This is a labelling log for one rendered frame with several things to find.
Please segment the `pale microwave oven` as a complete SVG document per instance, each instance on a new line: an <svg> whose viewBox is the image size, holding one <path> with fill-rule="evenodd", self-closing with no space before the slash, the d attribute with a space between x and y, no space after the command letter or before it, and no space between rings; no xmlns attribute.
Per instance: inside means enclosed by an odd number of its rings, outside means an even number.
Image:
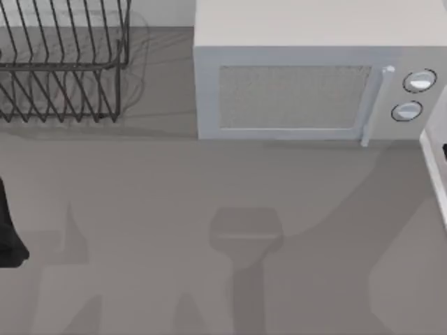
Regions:
<svg viewBox="0 0 447 335"><path fill-rule="evenodd" d="M197 0L193 62L202 140L360 142L385 66L370 142L417 140L447 99L447 0ZM405 91L424 69L434 86ZM409 101L422 114L395 121Z"/></svg>

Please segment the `small microwave knob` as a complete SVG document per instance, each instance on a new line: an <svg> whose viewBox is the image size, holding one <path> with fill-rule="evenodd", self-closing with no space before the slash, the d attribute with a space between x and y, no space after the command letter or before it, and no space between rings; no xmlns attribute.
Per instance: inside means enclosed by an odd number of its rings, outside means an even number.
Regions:
<svg viewBox="0 0 447 335"><path fill-rule="evenodd" d="M398 122L408 122L417 119L423 112L423 106L418 101L409 101L396 105L391 111L391 117Z"/></svg>

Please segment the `white appliance corner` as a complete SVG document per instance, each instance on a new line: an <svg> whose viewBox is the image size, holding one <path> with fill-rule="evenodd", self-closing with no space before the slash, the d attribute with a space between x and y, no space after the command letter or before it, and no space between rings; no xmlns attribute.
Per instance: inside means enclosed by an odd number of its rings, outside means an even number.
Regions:
<svg viewBox="0 0 447 335"><path fill-rule="evenodd" d="M420 145L447 231L447 102L438 101L420 136Z"/></svg>

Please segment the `large microwave knob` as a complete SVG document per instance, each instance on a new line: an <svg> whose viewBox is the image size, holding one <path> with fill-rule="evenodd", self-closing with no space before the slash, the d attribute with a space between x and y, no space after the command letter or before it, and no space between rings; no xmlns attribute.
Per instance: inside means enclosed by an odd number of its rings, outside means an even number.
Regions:
<svg viewBox="0 0 447 335"><path fill-rule="evenodd" d="M418 94L429 90L437 81L437 74L431 69L409 73L403 80L404 90Z"/></svg>

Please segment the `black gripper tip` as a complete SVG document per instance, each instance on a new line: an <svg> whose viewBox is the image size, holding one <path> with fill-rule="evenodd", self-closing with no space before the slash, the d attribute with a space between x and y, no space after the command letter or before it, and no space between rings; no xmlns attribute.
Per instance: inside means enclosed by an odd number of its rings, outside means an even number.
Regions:
<svg viewBox="0 0 447 335"><path fill-rule="evenodd" d="M0 177L0 269L18 268L29 259L29 256L28 248L13 225L6 190Z"/></svg>

